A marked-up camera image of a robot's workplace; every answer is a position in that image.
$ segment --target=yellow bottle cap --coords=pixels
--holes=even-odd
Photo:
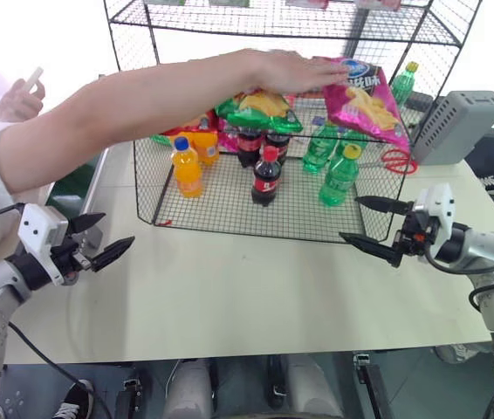
[[[415,72],[418,69],[419,65],[415,61],[410,61],[408,65],[406,65],[406,69],[409,72]]]
[[[361,147],[357,144],[348,144],[344,147],[344,157],[350,160],[355,160],[361,156]]]

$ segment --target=orange juice bottle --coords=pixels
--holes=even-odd
[[[199,128],[201,130],[209,129],[208,118],[201,118]],[[193,141],[193,146],[198,153],[198,160],[204,164],[211,166],[220,158],[218,133],[216,131],[196,131],[191,133],[190,139]]]
[[[202,171],[196,151],[189,147],[189,140],[177,137],[174,141],[175,152],[171,156],[174,163],[174,176],[177,186],[186,198],[202,195]]]

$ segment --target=human hand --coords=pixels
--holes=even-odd
[[[348,68],[325,58],[303,58],[296,52],[258,54],[257,87],[275,93],[304,93],[314,88],[346,83]]]
[[[38,116],[44,107],[45,87],[38,80],[36,91],[28,93],[22,90],[25,81],[18,79],[10,90],[0,99],[1,122],[23,122]]]

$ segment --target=green soda bottle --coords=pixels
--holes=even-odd
[[[360,172],[357,162],[360,155],[360,146],[347,144],[344,147],[342,158],[334,164],[331,163],[325,177],[325,183],[319,192],[319,198],[323,204],[333,207],[344,202],[348,190]]]
[[[331,166],[342,158],[342,156],[344,155],[344,148],[348,144],[356,144],[360,146],[361,153],[363,153],[363,150],[365,150],[367,147],[367,136],[352,129],[343,133],[343,135],[340,136],[340,141],[338,146],[336,147],[336,150],[334,150],[334,155],[331,159]]]
[[[320,172],[337,142],[337,126],[327,121],[325,125],[317,128],[311,137],[307,153],[303,156],[303,169],[310,173]]]
[[[403,74],[395,77],[391,90],[395,97],[396,105],[402,106],[408,100],[410,94],[414,90],[414,73],[418,69],[418,63],[410,61],[406,65],[406,70]]]

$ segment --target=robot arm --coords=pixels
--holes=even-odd
[[[0,261],[0,374],[10,317],[33,291],[51,282],[73,285],[77,272],[99,271],[133,243],[134,237],[119,240],[95,258],[80,253],[79,242],[72,235],[92,227],[104,215],[84,214],[67,220],[54,208],[25,205],[18,229],[25,251]]]
[[[341,234],[358,249],[400,265],[403,255],[427,259],[436,269],[465,274],[474,285],[470,302],[482,314],[494,343],[494,233],[454,223],[455,200],[448,184],[424,190],[412,203],[378,196],[357,198],[372,210],[405,216],[391,247],[362,235]],[[444,262],[449,266],[438,264]]]

